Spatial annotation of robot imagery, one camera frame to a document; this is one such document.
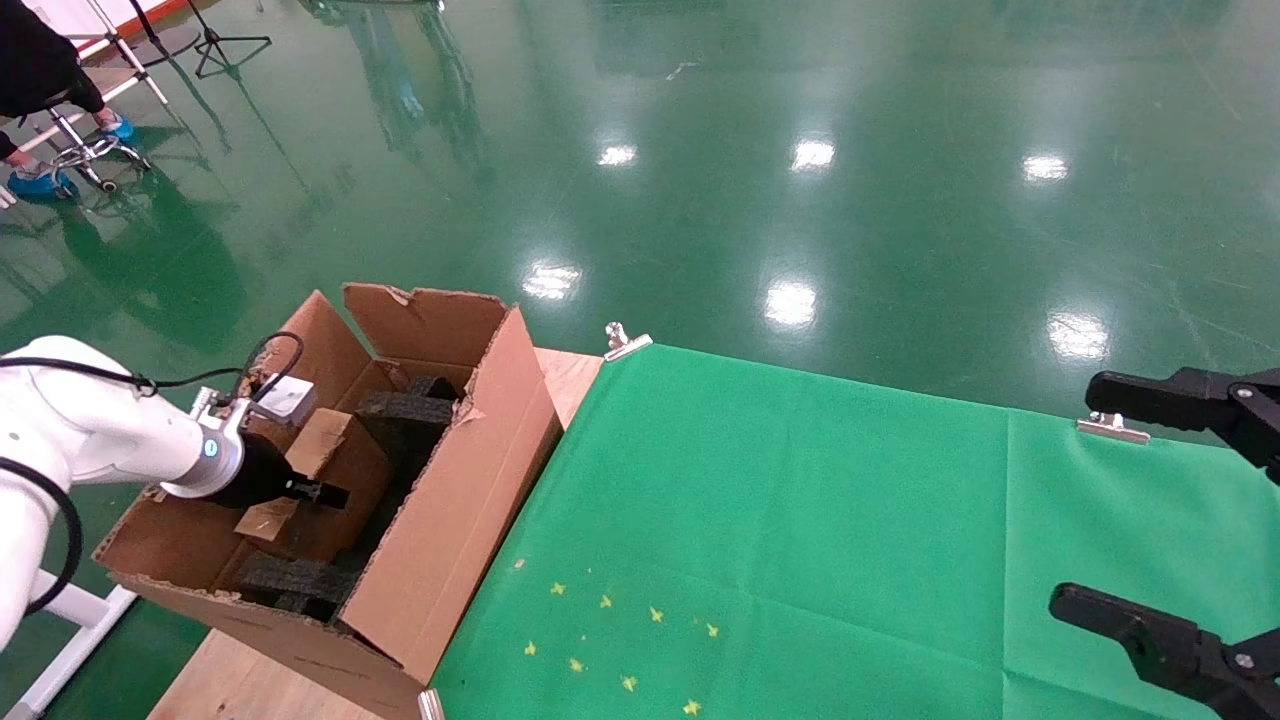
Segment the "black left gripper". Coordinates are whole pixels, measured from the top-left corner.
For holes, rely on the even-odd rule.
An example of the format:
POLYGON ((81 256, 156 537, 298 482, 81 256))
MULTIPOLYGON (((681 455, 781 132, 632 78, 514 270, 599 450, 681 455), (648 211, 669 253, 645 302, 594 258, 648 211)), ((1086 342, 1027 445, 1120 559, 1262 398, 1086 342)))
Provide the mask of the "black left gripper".
POLYGON ((298 480, 298 474, 270 439, 243 433, 244 456, 239 470, 221 489, 202 501, 228 509, 248 509, 288 496, 320 507, 346 509, 349 492, 339 486, 298 480))

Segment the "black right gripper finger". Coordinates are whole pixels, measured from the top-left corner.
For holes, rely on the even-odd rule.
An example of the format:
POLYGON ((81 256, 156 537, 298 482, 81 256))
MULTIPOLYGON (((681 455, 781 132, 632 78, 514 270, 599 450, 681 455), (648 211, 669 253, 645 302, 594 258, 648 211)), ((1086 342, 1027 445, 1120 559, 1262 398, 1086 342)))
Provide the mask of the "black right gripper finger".
POLYGON ((1276 626, 1228 644, 1188 619, 1075 583, 1053 588, 1050 614, 1119 643, 1144 683, 1221 719, 1279 717, 1276 626))
POLYGON ((1279 369, 1230 375, 1184 366, 1165 379, 1094 374, 1085 406, 1178 430, 1211 432, 1279 482, 1279 369))

